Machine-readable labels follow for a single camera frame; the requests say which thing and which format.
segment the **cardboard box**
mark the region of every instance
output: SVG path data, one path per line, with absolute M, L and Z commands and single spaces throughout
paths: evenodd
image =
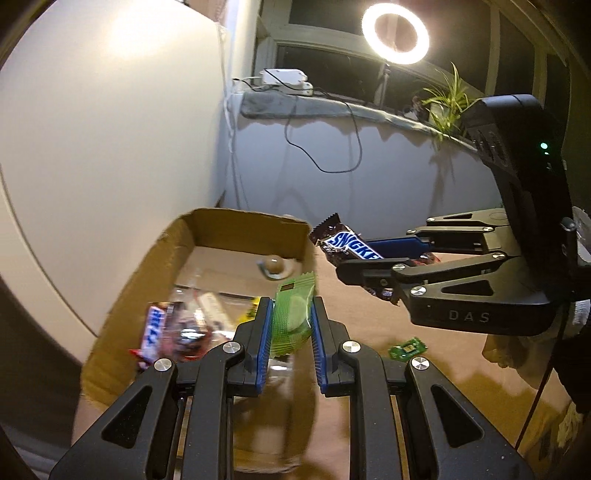
M 200 288 L 264 296 L 274 293 L 277 284 L 261 280 L 253 255 L 293 258 L 299 264 L 298 273 L 313 271 L 314 248 L 308 240 L 309 231 L 308 224 L 293 218 L 227 209 L 199 209 L 175 220 L 121 292 L 83 366 L 73 440 L 134 379 L 135 359 L 128 350 L 139 345 L 146 306 L 151 301 L 168 299 L 194 251 L 197 253 L 192 261 L 209 257 L 204 260 L 207 275 L 200 276 Z M 300 463 L 316 405 L 310 345 L 296 352 L 293 361 L 290 385 L 266 388 L 260 398 L 240 402 L 234 440 L 237 470 L 283 472 Z

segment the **green packet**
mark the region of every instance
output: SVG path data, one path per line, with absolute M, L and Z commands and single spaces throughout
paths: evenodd
M 285 280 L 277 288 L 273 308 L 271 357 L 288 355 L 311 335 L 310 308 L 316 286 L 314 272 Z

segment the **blue gripper pad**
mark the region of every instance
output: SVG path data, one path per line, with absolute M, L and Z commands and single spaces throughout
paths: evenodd
M 384 258 L 419 258 L 429 252 L 429 244 L 414 235 L 367 240 L 365 243 Z
M 314 364 L 316 366 L 316 381 L 320 387 L 320 392 L 325 394 L 329 384 L 326 369 L 326 353 L 324 351 L 324 343 L 322 341 L 322 335 L 320 334 L 320 325 L 318 323 L 318 315 L 314 303 L 312 303 L 310 313 L 312 319 L 312 348 L 314 350 Z
M 258 347 L 258 353 L 253 356 L 256 361 L 255 387 L 259 395 L 267 381 L 267 365 L 269 363 L 269 352 L 271 351 L 271 336 L 273 331 L 271 322 L 273 319 L 274 306 L 275 301 L 271 300 L 267 307 L 267 314 L 265 315 L 265 323 L 262 328 L 261 343 Z

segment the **black device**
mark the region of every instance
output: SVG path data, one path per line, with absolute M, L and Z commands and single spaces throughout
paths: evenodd
M 531 95 L 484 98 L 462 115 L 504 208 L 430 218 L 409 230 L 433 252 L 476 254 L 409 267 L 407 258 L 350 260 L 346 284 L 394 290 L 417 325 L 497 335 L 546 331 L 564 304 L 591 297 L 591 265 L 577 253 L 560 146 Z
M 273 302 L 233 342 L 203 359 L 150 367 L 74 444 L 50 480 L 172 478 L 180 425 L 193 396 L 181 479 L 232 478 L 233 397 L 264 385 Z M 311 308 L 316 374 L 327 397 L 350 398 L 350 478 L 401 480 L 392 395 L 413 480 L 533 480 L 522 457 L 425 358 L 381 358 L 329 320 L 320 297 Z

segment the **gray cloth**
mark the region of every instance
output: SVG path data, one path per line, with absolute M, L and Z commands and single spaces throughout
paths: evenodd
M 356 118 L 377 124 L 393 125 L 404 130 L 425 132 L 430 135 L 437 133 L 432 127 L 408 118 L 353 103 L 348 105 Z M 347 105 L 338 100 L 286 95 L 274 90 L 269 92 L 248 90 L 244 92 L 240 107 L 241 115 L 249 119 L 337 118 L 350 116 L 351 112 Z

